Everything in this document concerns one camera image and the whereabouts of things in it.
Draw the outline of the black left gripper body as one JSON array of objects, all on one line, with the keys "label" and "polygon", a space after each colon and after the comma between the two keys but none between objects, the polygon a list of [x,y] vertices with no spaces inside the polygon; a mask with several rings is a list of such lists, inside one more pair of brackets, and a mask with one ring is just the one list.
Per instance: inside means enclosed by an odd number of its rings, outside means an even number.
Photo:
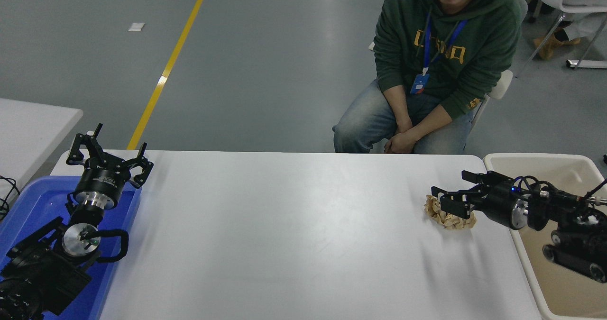
[{"label": "black left gripper body", "polygon": [[74,191],[76,201],[82,202],[85,197],[95,193],[105,195],[112,202],[119,201],[130,171],[119,167],[105,168],[99,165],[86,166]]}]

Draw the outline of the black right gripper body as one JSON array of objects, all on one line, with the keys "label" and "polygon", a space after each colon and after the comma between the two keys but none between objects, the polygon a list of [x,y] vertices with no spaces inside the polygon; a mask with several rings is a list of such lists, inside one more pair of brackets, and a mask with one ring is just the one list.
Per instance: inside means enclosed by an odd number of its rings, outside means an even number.
[{"label": "black right gripper body", "polygon": [[477,210],[487,218],[510,229],[522,227],[522,204],[513,193],[513,184],[499,183],[490,188],[485,197],[481,197]]}]

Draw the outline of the person's left hand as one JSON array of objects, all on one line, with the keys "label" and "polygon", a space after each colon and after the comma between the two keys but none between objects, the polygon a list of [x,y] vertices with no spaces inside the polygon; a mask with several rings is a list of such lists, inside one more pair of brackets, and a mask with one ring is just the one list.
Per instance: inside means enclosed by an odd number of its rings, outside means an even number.
[{"label": "person's left hand", "polygon": [[386,143],[384,154],[411,154],[420,138],[416,127],[408,130],[398,129]]}]

